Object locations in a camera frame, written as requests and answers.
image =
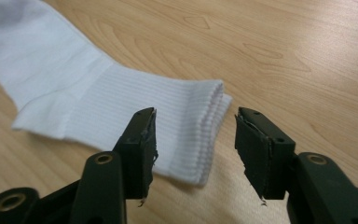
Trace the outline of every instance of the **wooden table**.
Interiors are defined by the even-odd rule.
[[[234,149],[238,106],[261,111],[296,152],[331,157],[358,187],[358,0],[48,0],[118,62],[165,77],[221,78],[233,97],[207,185],[155,175],[129,223],[288,223],[285,201],[255,194]],[[0,192],[40,196],[77,180],[96,150],[10,125],[16,108],[0,87]]]

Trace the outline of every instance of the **light wooden tabletop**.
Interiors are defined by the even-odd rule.
[[[118,62],[165,77],[224,80],[233,97],[203,188],[155,175],[129,223],[288,223],[285,201],[261,205],[234,149],[238,106],[258,110],[324,154],[358,187],[358,0],[48,0]],[[95,149],[10,125],[0,87],[0,192],[40,196],[77,180]]]

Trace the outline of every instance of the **robotic claw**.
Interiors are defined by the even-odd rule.
[[[154,108],[135,113],[112,151],[89,157],[80,180],[45,198],[29,188],[1,193],[0,223],[127,223],[126,199],[144,199],[153,180],[155,120]],[[296,143],[260,112],[240,107],[236,120],[235,148],[260,198],[288,191],[292,223],[358,224],[358,188],[331,159],[295,154]]]

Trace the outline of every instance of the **folded sock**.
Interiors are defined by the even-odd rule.
[[[154,171],[203,185],[231,98],[221,80],[188,81],[122,66],[44,2],[0,0],[0,84],[14,129],[111,150],[134,112],[157,109]]]

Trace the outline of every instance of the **sock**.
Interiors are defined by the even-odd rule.
[[[221,80],[189,81],[122,66],[41,1],[0,0],[0,84],[13,128],[111,150],[134,112],[155,107],[154,171],[203,185],[231,98]]]

